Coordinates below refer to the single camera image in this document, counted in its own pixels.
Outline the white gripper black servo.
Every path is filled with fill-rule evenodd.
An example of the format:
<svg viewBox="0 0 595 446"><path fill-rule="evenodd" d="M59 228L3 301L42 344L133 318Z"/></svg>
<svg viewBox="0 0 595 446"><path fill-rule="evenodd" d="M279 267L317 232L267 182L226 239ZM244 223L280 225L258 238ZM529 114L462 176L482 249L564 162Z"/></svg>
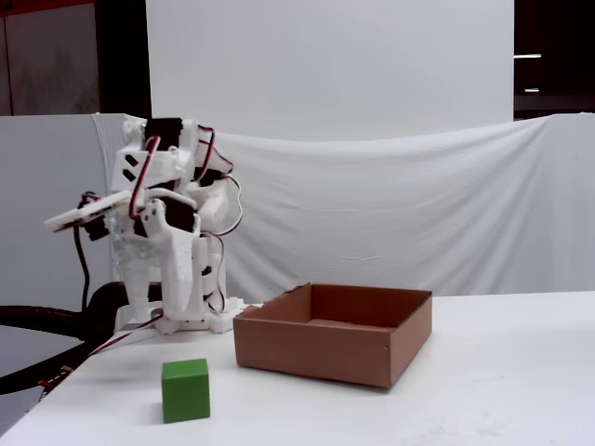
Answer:
<svg viewBox="0 0 595 446"><path fill-rule="evenodd" d="M141 204L137 213L142 214L153 201L164 208L165 223L174 228L165 231L161 260L162 298L164 313L173 321L199 321L201 310L194 305L192 241L195 227L196 201L165 188L140 192ZM148 220L129 217L128 207L132 198L130 190L110 195L114 199L110 210L110 233L114 265L124 282L126 296L138 321L151 318L149 290L151 268L155 250L143 226Z"/></svg>

